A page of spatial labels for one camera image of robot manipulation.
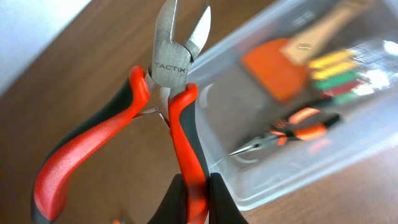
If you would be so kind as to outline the screwdriver set clear case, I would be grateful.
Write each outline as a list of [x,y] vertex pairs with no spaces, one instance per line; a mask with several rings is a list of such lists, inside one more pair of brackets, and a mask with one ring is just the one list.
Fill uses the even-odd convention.
[[397,86],[397,42],[375,38],[342,47],[308,63],[320,98],[344,103]]

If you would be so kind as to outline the red handled cutters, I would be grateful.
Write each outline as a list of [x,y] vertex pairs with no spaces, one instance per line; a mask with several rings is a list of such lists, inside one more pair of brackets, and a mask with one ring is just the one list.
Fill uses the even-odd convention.
[[177,14],[178,1],[166,0],[157,16],[149,68],[133,67],[111,101],[67,134],[45,158],[32,189],[30,215],[34,223],[53,223],[58,218],[67,201],[73,171],[133,119],[148,114],[145,106],[155,86],[170,91],[163,120],[187,191],[187,223],[205,222],[210,175],[195,122],[198,87],[187,77],[208,39],[211,7],[205,5],[184,44],[174,40]]

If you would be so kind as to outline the orange scraper wooden handle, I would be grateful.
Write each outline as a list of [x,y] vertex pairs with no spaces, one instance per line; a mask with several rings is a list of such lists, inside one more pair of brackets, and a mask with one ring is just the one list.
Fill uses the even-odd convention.
[[310,27],[290,38],[269,40],[243,55],[240,62],[273,99],[287,103],[308,82],[307,62],[344,26],[375,3],[375,0],[339,1]]

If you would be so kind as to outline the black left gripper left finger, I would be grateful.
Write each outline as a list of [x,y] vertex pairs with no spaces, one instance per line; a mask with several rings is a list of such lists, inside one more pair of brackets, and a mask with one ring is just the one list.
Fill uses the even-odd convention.
[[181,174],[176,174],[148,224],[186,224],[187,191]]

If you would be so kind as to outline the orange black needle-nose pliers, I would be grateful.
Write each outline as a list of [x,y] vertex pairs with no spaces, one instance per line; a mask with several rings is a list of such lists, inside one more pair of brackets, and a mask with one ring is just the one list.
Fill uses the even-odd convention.
[[306,106],[276,121],[270,128],[229,155],[240,156],[249,152],[266,149],[269,146],[284,146],[292,141],[311,141],[324,136],[331,127],[339,123],[338,113],[326,113],[320,118],[322,110],[314,106]]

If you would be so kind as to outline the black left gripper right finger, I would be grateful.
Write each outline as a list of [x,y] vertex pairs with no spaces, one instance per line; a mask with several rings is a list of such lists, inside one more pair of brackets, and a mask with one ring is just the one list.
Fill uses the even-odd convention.
[[210,175],[210,224],[248,224],[238,210],[221,174]]

